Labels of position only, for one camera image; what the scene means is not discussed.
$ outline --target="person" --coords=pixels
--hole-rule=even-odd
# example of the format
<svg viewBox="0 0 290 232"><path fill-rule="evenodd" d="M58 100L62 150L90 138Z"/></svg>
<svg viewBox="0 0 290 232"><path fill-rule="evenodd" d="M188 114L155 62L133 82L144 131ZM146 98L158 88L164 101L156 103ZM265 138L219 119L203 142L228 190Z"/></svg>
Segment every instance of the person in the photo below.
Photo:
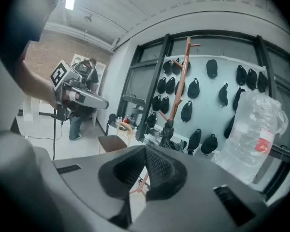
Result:
<svg viewBox="0 0 290 232"><path fill-rule="evenodd" d="M97 63L96 60L94 58L91 58L90 60L81 61L77 64L74 64L73 66L76 67L76 65L85 65L86 67L91 68L95 66L96 63ZM89 80L87 80L86 86L91 92L97 93L98 82L99 82L98 73L95 69L92 74L92 77ZM83 122L83 119L80 117L70 118L70 131L69 131L70 140L77 140L82 137L82 134L79 133L82 122Z"/></svg>
<svg viewBox="0 0 290 232"><path fill-rule="evenodd" d="M58 0L13 0L0 25L0 59L27 95L57 108L50 81L30 71L25 63L30 41L39 41L42 30ZM20 134L16 118L11 131Z"/></svg>

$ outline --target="chair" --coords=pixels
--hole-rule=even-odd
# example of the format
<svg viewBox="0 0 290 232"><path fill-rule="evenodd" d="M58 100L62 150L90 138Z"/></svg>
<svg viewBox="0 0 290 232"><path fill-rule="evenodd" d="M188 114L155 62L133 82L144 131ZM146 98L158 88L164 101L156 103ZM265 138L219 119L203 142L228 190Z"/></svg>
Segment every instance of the chair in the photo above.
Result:
<svg viewBox="0 0 290 232"><path fill-rule="evenodd" d="M118 137L118 133L120 133L124 138L127 139L128 141L127 144L120 137ZM127 123L118 122L116 135L98 137L99 154L101 152L101 147L105 150L105 152L112 152L129 147L132 136L133 136L132 127Z"/></svg>

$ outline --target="black window frame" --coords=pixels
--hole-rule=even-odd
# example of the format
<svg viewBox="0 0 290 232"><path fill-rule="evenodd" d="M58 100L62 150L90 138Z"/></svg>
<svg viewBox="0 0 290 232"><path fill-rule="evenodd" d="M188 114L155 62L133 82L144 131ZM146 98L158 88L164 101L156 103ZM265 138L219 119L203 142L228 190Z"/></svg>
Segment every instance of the black window frame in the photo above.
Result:
<svg viewBox="0 0 290 232"><path fill-rule="evenodd" d="M125 85L122 91L120 103L117 110L117 116L124 116L125 110L127 107L128 102L132 102L137 105L141 105L144 108L141 123L138 129L138 132L136 134L136 139L142 140L144 138L144 133L146 131L146 119L148 117L150 107L151 107L151 101L153 99L155 90L157 88L160 72L163 65L163 60L165 56L170 56L173 48L174 41L180 40L182 38L191 37L192 39L196 38L214 38L214 39L229 39L233 41L240 41L245 42L249 44L253 44L257 61L260 66L265 66L268 74L268 80L269 80L269 96L272 98L276 98L276 84L278 83L280 86L283 86L288 92L290 92L290 83L284 80L283 78L277 76L274 74L274 70L272 67L272 63L269 57L268 49L275 52L276 54L280 55L281 57L285 58L290 63L290 54L286 52L285 50L281 49L280 47L265 41L261 36L252 36L240 32L233 32L233 31L225 31L225 30L196 30L196 31L187 31L177 34L166 34L164 37L150 41L148 43L145 43L143 45L138 45L136 47L134 56L131 61L131 65L129 68L129 71L127 73L127 77L125 80ZM134 97L127 97L125 96L128 80L131 74L131 69L133 68L144 68L146 64L148 65L149 62L152 63L153 60L140 62L140 59L142 57L142 53L145 49L148 47L154 46L156 44L162 43L162 48L160 51L160 55L158 59L155 59L156 67L154 76L149 88L149 92L147 95L147 102L141 102L138 101ZM287 176L290 170L290 151L281 148L277 145L273 145L272 149L269 153L270 156L280 159L282 163L280 164L277 172L274 174L274 177L269 182L269 184L266 186L262 194L265 196L265 199L268 200L280 187L281 183Z"/></svg>

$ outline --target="white ceiling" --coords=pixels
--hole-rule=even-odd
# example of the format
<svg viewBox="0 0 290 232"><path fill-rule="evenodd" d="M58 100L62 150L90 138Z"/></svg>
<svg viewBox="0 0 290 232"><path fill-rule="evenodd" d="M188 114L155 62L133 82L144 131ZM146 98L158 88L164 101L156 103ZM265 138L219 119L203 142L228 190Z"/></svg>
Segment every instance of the white ceiling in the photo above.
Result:
<svg viewBox="0 0 290 232"><path fill-rule="evenodd" d="M280 16L271 0L75 0L73 11L65 9L65 0L59 0L49 22L87 31L112 45L118 38L132 35L131 32L137 32L138 28L142 30L142 24L151 25L150 21L156 21L163 13L185 6L191 9L194 5L197 10L201 3L214 2L248 4ZM92 22L85 22L85 16L91 16Z"/></svg>

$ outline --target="jeans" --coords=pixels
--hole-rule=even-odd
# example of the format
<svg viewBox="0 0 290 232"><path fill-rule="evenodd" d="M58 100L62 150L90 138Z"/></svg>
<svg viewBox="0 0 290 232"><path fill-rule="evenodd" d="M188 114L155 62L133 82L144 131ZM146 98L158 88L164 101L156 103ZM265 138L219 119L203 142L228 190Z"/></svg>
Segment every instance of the jeans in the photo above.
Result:
<svg viewBox="0 0 290 232"><path fill-rule="evenodd" d="M79 129L81 128L82 121L83 119L79 117L70 118L70 140L76 139Z"/></svg>

